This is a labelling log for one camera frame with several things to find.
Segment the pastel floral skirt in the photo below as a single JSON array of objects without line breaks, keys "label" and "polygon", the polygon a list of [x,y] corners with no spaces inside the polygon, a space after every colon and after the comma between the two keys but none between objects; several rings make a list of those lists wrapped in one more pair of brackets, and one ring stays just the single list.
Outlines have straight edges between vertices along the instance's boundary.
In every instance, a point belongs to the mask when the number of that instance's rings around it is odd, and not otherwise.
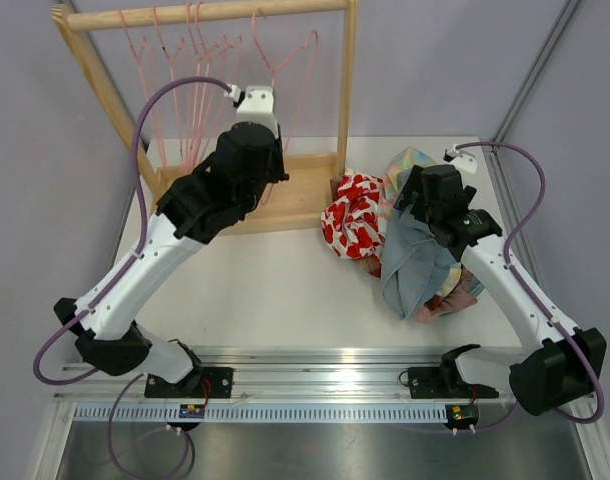
[{"label": "pastel floral skirt", "polygon": [[[394,212],[394,203],[406,182],[399,175],[414,166],[429,167],[435,164],[437,164],[437,161],[429,155],[413,147],[407,147],[387,165],[382,175],[383,183],[378,203],[378,226],[382,235],[386,233],[388,222]],[[448,296],[457,287],[461,277],[461,264],[451,261],[447,266],[447,274],[442,284],[435,290],[431,290],[431,293],[442,298]]]}]

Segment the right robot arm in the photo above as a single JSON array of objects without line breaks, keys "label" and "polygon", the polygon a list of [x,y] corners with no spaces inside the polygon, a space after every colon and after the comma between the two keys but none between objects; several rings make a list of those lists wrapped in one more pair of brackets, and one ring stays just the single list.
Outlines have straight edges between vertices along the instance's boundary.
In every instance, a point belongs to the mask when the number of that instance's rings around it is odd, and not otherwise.
[{"label": "right robot arm", "polygon": [[595,394],[595,421],[604,410],[599,376],[607,342],[595,328],[583,330],[544,294],[506,245],[501,226],[485,210],[470,206],[475,188],[464,185],[451,164],[415,166],[395,204],[426,225],[484,286],[518,337],[522,351],[503,354],[477,344],[445,353],[439,384],[451,396],[473,385],[513,395],[539,416]]}]

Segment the pink ruffled skirt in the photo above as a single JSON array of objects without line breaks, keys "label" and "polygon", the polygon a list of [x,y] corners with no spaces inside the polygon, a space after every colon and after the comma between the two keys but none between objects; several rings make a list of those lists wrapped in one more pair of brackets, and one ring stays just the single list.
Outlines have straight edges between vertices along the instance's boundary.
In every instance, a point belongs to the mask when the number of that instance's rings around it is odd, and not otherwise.
[{"label": "pink ruffled skirt", "polygon": [[461,287],[447,296],[434,295],[415,310],[414,317],[421,323],[431,323],[441,316],[461,312],[477,303],[477,298]]}]

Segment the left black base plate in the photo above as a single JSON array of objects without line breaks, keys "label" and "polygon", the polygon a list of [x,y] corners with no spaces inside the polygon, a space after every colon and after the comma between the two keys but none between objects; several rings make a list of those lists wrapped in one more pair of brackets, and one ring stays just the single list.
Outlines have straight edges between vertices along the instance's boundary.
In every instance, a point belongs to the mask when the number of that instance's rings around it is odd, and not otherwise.
[{"label": "left black base plate", "polygon": [[151,399],[230,399],[234,380],[231,367],[204,367],[200,380],[179,386],[148,375],[144,396]]}]

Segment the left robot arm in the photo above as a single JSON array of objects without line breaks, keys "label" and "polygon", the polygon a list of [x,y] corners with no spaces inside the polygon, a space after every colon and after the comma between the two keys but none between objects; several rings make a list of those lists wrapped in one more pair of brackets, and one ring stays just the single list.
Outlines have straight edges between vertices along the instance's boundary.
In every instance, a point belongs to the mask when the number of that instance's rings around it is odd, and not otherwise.
[{"label": "left robot arm", "polygon": [[58,313],[81,318],[75,347],[82,359],[110,376],[154,375],[180,397],[197,393],[198,357],[146,331],[136,316],[182,263],[253,212],[268,185],[288,178],[276,120],[239,120],[221,133],[207,159],[159,199],[144,238],[120,264],[86,296],[57,303]]}]

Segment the red heart print skirt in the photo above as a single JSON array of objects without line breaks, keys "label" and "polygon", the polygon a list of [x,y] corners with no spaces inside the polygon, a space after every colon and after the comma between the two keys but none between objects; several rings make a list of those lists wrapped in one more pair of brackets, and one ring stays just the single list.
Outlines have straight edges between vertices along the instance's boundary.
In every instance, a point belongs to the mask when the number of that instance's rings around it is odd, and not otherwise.
[{"label": "red heart print skirt", "polygon": [[337,257],[379,258],[385,237],[378,225],[382,180],[350,172],[332,180],[332,203],[320,216],[323,239]]}]

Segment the aluminium mounting rail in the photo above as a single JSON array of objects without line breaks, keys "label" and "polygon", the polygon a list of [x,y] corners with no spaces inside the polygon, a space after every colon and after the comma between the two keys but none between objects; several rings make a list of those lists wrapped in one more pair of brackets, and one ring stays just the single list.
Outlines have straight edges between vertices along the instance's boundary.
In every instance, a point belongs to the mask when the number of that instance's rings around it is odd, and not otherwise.
[{"label": "aluminium mounting rail", "polygon": [[197,347],[205,366],[234,370],[231,401],[391,403],[409,399],[402,372],[433,366],[447,347]]}]

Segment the wooden clothes rack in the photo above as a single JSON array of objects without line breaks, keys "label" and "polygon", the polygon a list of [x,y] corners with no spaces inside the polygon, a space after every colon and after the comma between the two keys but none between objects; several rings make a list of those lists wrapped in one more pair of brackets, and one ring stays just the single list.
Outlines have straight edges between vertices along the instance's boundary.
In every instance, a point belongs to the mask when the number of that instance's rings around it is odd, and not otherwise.
[{"label": "wooden clothes rack", "polygon": [[343,173],[347,155],[351,112],[358,3],[356,1],[228,1],[161,8],[75,13],[61,3],[51,7],[51,18],[85,75],[107,117],[125,146],[134,133],[134,121],[120,98],[88,33],[119,28],[150,27],[210,21],[257,19],[260,16],[290,16],[322,12],[344,13],[343,46],[338,108],[337,143],[334,152],[286,157],[291,179],[276,187],[268,202],[251,219],[230,230],[232,234],[264,233],[314,228],[320,212],[331,202],[329,182]]}]

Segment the red plaid wool skirt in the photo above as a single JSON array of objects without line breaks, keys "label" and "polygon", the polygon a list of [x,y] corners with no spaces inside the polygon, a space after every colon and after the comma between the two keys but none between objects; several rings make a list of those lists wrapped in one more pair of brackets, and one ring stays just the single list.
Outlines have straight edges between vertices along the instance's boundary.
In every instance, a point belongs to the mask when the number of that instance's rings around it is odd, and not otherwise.
[{"label": "red plaid wool skirt", "polygon": [[382,264],[379,257],[375,254],[370,254],[356,261],[357,265],[365,273],[374,278],[381,278]]}]

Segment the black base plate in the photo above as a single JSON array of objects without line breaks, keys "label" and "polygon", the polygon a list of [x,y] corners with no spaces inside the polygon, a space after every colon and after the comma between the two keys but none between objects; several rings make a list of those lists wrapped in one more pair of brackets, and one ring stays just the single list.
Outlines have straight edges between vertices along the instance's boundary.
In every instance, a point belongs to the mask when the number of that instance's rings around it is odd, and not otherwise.
[{"label": "black base plate", "polygon": [[497,399],[499,392],[484,385],[464,382],[458,373],[447,367],[409,367],[407,386],[412,399]]},{"label": "black base plate", "polygon": [[231,367],[204,367],[200,380],[179,386],[148,375],[144,396],[151,399],[230,399],[234,380]]}]

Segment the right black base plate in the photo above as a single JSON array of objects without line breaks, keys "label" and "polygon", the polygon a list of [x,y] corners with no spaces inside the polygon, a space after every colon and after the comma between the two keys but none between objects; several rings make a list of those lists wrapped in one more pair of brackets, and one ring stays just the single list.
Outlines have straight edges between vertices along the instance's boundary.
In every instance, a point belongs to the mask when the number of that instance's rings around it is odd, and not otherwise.
[{"label": "right black base plate", "polygon": [[447,367],[409,367],[407,386],[412,399],[497,399],[499,392],[484,385],[464,382],[458,373]]}]

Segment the blue denim skirt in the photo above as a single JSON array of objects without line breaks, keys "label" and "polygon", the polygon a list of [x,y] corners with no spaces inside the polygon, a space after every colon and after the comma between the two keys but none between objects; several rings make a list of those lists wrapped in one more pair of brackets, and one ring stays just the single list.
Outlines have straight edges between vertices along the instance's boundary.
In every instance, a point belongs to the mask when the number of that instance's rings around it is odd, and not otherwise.
[{"label": "blue denim skirt", "polygon": [[407,320],[434,296],[458,284],[462,269],[426,224],[409,211],[395,210],[386,228],[381,261],[381,296],[400,320]]}]

